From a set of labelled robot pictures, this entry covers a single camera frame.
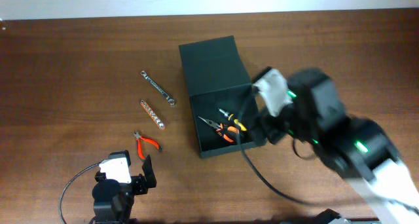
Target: box lid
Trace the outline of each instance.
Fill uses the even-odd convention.
[[[179,45],[189,96],[251,84],[234,37]]]

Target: yellow screwdriver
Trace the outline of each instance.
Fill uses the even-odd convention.
[[[234,117],[234,114],[229,113],[229,112],[227,112],[227,111],[225,111],[225,110],[222,110],[222,109],[220,109],[220,108],[218,108],[218,111],[220,111],[220,113],[221,113],[221,114],[222,114],[222,115],[223,115],[226,119],[228,119],[229,121],[232,121],[234,124],[236,124],[237,126],[239,126],[241,131],[243,131],[243,132],[247,131],[246,127],[245,127],[245,126],[244,126],[241,122],[239,122],[239,121],[238,121],[238,119],[236,119],[236,118]]]

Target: screwdriver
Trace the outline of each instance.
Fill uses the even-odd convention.
[[[208,124],[210,127],[215,129],[215,132],[221,136],[224,140],[227,142],[233,143],[236,141],[237,134],[240,134],[239,129],[233,127],[233,126],[227,126],[225,124],[218,124],[212,120],[209,119],[203,119],[202,117],[198,118],[202,119],[206,124]]]
[[[232,121],[234,124],[236,124],[237,126],[239,126],[240,127],[240,130],[241,131],[243,131],[243,132],[245,132],[245,131],[247,131],[247,128],[241,123],[241,122],[239,122],[238,121],[238,119],[236,119],[235,117],[234,117],[234,114],[232,114],[232,113],[230,113],[230,112],[227,112],[227,111],[224,111],[224,110],[222,110],[222,109],[220,109],[220,108],[218,108],[218,111],[220,111],[220,113],[226,118],[226,119],[228,119],[229,121]]]

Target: wire cutter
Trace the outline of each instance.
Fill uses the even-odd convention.
[[[214,121],[211,121],[209,119],[203,119],[202,117],[199,117],[199,116],[198,118],[202,119],[206,124],[214,128],[217,134],[221,136],[227,142],[230,142],[230,143],[235,142],[237,134],[241,136],[239,129],[233,126],[228,126],[222,123],[218,124]]]
[[[145,141],[145,142],[149,142],[150,144],[154,145],[159,151],[162,150],[162,147],[154,140],[149,139],[149,138],[144,138],[142,135],[140,135],[138,133],[138,131],[134,131],[134,136],[136,137],[137,140],[137,150],[138,150],[138,156],[139,158],[144,161],[145,157],[143,155],[143,151],[141,149],[141,140]]]

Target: hand tool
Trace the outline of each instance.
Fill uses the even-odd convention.
[[[227,112],[227,111],[224,111],[224,110],[222,110],[222,109],[220,109],[220,108],[218,108],[218,111],[220,111],[221,112],[221,114],[226,118],[226,119],[228,119],[229,121],[232,121],[234,124],[236,124],[237,126],[239,126],[240,127],[240,130],[241,131],[243,131],[243,132],[245,132],[245,131],[247,131],[247,128],[241,123],[241,122],[239,122],[238,121],[238,119],[236,119],[235,117],[234,117],[234,114],[232,114],[232,113],[230,113],[230,112]]]
[[[151,78],[144,71],[141,71],[141,74],[143,75],[145,80],[151,83],[160,93],[162,93],[162,95],[166,98],[166,100],[170,103],[171,106],[174,106],[176,104],[176,101],[170,98],[170,96],[167,93],[165,93],[165,91],[163,91],[153,80],[151,80]]]
[[[138,133],[138,131],[134,131],[134,136],[136,137],[136,140],[137,140],[137,142],[138,142],[138,146],[137,146],[137,150],[138,150],[138,156],[139,156],[139,158],[142,160],[142,161],[144,161],[145,160],[145,157],[144,157],[144,155],[143,155],[143,151],[142,151],[142,149],[141,149],[141,140],[143,140],[143,141],[145,141],[145,142],[149,142],[150,144],[152,144],[152,145],[154,145],[159,151],[161,151],[162,150],[162,147],[157,143],[157,142],[155,142],[154,140],[152,140],[152,139],[148,139],[148,138],[144,138],[142,135],[140,135],[139,133]]]
[[[151,119],[157,124],[157,126],[163,130],[164,123],[157,117],[156,113],[150,108],[150,106],[144,100],[141,100],[141,106],[143,106],[143,108],[150,115]]]
[[[236,141],[237,134],[241,135],[239,129],[233,126],[228,126],[222,123],[218,124],[214,121],[211,121],[209,119],[203,119],[202,117],[199,117],[199,116],[198,118],[202,119],[206,124],[214,128],[219,136],[221,136],[224,140],[230,143],[233,143]]]

